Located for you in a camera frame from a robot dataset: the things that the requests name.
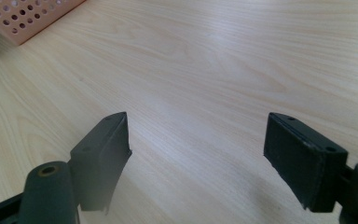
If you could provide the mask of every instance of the perforated basket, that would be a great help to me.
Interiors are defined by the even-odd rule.
[[[20,45],[85,0],[0,0],[0,33]]]

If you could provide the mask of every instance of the table surface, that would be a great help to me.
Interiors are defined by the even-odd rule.
[[[83,223],[337,223],[263,146],[274,111],[358,162],[358,1],[89,0],[20,47],[0,36],[0,202],[121,111],[133,155]]]

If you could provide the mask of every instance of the wooden table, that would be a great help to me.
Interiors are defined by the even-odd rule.
[[[280,112],[358,162],[358,1],[89,0],[20,47],[0,36],[0,202],[120,111],[133,155],[83,223],[337,223],[263,145]]]

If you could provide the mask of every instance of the light wood grain surface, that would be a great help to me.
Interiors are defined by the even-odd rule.
[[[263,145],[280,112],[358,162],[358,1],[88,0],[20,47],[0,36],[0,202],[120,111],[133,155],[84,223],[337,223]]]

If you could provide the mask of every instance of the black rubber pad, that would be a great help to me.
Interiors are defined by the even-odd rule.
[[[312,212],[332,212],[339,174],[348,152],[301,121],[270,113],[264,156],[303,205]]]

